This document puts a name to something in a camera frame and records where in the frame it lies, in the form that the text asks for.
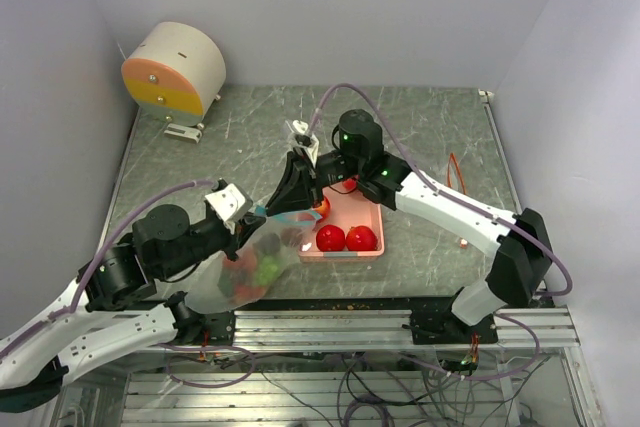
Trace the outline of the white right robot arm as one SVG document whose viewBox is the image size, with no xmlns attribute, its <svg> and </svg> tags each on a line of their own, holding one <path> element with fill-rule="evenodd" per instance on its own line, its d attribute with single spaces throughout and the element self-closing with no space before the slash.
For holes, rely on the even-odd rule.
<svg viewBox="0 0 640 427">
<path fill-rule="evenodd" d="M 465 341 L 484 317 L 505 306 L 525 308 L 551 265 L 542 216 L 491 207 L 433 180 L 404 157 L 386 151 L 381 126 L 361 109 L 342 114 L 338 142 L 326 154 L 307 123 L 286 124 L 292 144 L 285 170 L 266 204 L 269 217 L 317 206 L 326 189 L 353 178 L 368 201 L 415 215 L 468 241 L 491 259 L 482 280 L 462 288 L 440 320 L 450 341 Z"/>
</svg>

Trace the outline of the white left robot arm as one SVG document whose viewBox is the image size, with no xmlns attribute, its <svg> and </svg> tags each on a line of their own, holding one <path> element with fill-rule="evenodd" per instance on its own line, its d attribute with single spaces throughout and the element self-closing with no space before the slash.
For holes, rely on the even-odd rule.
<svg viewBox="0 0 640 427">
<path fill-rule="evenodd" d="M 1 342 L 1 410 L 23 413 L 53 398 L 86 373 L 140 348 L 192 344 L 205 317 L 178 291 L 153 308 L 110 325 L 129 307 L 156 294 L 156 284 L 180 280 L 213 255 L 237 259 L 265 218 L 245 214 L 229 228 L 212 207 L 191 223 L 177 205 L 153 208 L 109 248 L 86 286 L 74 279 L 33 325 Z"/>
</svg>

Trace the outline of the pink perforated plastic basket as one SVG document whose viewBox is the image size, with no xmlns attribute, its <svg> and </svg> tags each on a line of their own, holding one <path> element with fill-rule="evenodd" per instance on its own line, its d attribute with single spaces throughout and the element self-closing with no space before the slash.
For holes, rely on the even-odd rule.
<svg viewBox="0 0 640 427">
<path fill-rule="evenodd" d="M 356 262 L 373 261 L 385 252 L 385 238 L 381 207 L 367 200 L 360 192 L 354 190 L 346 192 L 342 185 L 328 187 L 323 191 L 331 204 L 331 212 L 324 221 L 319 221 L 311 232 L 306 233 L 302 245 L 298 250 L 299 259 L 306 263 L 319 262 Z M 316 246 L 317 231 L 328 224 L 340 227 L 345 235 L 354 226 L 366 225 L 370 227 L 378 238 L 375 251 L 355 252 L 346 247 L 340 252 L 321 252 Z"/>
</svg>

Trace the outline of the pink-red apple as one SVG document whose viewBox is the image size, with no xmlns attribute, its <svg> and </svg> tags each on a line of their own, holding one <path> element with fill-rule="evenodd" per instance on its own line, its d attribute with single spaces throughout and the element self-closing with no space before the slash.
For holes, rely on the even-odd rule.
<svg viewBox="0 0 640 427">
<path fill-rule="evenodd" d="M 342 187 L 346 192 L 352 192 L 357 188 L 357 181 L 354 178 L 348 178 L 342 182 Z"/>
</svg>

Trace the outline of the red strawberry bunch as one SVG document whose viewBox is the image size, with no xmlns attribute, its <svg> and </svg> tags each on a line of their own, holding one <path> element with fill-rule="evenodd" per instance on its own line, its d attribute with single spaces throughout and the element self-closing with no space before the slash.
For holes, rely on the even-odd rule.
<svg viewBox="0 0 640 427">
<path fill-rule="evenodd" d="M 262 298 L 267 288 L 253 285 L 253 274 L 258 266 L 255 254 L 248 252 L 236 261 L 222 257 L 217 286 L 221 293 L 236 304 L 245 304 Z"/>
</svg>

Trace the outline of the red apple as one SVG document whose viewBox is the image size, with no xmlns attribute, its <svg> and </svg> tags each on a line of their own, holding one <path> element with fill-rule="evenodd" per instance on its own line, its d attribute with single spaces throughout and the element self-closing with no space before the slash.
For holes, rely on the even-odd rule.
<svg viewBox="0 0 640 427">
<path fill-rule="evenodd" d="M 336 225 L 325 225 L 316 233 L 316 246 L 321 252 L 343 251 L 346 247 L 346 235 Z"/>
</svg>

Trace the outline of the green grape bunch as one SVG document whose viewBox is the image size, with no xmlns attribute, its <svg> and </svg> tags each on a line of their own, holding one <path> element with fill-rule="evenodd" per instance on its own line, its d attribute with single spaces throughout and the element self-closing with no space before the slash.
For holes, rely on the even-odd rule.
<svg viewBox="0 0 640 427">
<path fill-rule="evenodd" d="M 281 274 L 281 267 L 278 259 L 273 256 L 261 258 L 253 274 L 254 286 L 269 286 L 278 279 Z"/>
</svg>

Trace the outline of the round cream drawer cabinet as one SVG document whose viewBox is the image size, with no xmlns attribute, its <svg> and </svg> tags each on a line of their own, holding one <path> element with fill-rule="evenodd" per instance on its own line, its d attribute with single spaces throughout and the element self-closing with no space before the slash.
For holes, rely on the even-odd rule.
<svg viewBox="0 0 640 427">
<path fill-rule="evenodd" d="M 136 103 L 161 121 L 194 127 L 220 97 L 224 58 L 214 41 L 187 24 L 157 24 L 123 62 L 125 87 Z"/>
</svg>

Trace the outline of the aluminium frame rail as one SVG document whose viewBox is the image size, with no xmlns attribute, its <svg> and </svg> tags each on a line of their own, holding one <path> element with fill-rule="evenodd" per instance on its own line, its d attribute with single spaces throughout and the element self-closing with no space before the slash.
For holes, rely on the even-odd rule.
<svg viewBox="0 0 640 427">
<path fill-rule="evenodd" d="M 503 309 L 473 328 L 481 347 L 565 348 L 579 344 L 567 309 Z M 220 335 L 208 341 L 180 340 L 165 309 L 123 315 L 98 330 L 78 328 L 59 341 L 67 356 L 98 353 L 114 358 L 151 350 L 204 351 L 244 349 L 251 352 L 462 351 L 469 337 L 440 340 L 427 327 L 412 327 L 407 310 L 237 311 Z"/>
</svg>

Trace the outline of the yellow-red peach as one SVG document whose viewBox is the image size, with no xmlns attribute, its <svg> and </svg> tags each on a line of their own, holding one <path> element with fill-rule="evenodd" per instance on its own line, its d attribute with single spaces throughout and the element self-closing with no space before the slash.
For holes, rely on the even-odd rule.
<svg viewBox="0 0 640 427">
<path fill-rule="evenodd" d="M 319 221 L 326 220 L 331 212 L 331 204 L 329 199 L 327 197 L 324 197 L 317 206 L 313 207 L 313 211 L 319 215 Z"/>
</svg>

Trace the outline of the small metal bracket block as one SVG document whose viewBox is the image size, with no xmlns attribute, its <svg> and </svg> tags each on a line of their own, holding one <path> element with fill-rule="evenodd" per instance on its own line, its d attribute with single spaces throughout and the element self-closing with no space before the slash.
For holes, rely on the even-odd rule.
<svg viewBox="0 0 640 427">
<path fill-rule="evenodd" d="M 163 134 L 172 139 L 199 144 L 202 139 L 202 131 L 196 127 L 187 127 L 175 123 L 169 123 Z"/>
</svg>

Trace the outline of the clear blue-zipper zip bag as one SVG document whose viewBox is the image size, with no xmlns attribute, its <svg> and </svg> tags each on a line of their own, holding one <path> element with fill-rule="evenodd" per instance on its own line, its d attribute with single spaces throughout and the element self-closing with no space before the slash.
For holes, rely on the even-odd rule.
<svg viewBox="0 0 640 427">
<path fill-rule="evenodd" d="M 199 270 L 185 297 L 187 307 L 214 314 L 262 299 L 287 270 L 300 263 L 299 253 L 309 246 L 321 215 L 311 209 L 264 220 L 239 249 L 237 260 L 221 253 Z"/>
</svg>

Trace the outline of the clear red-zipper zip bag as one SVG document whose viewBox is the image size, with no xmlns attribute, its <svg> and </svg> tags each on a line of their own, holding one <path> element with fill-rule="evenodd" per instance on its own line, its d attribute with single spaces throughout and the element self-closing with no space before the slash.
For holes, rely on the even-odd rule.
<svg viewBox="0 0 640 427">
<path fill-rule="evenodd" d="M 458 160 L 453 152 L 448 156 L 445 180 L 448 188 L 451 188 L 463 195 L 466 194 L 464 178 L 460 170 Z"/>
</svg>

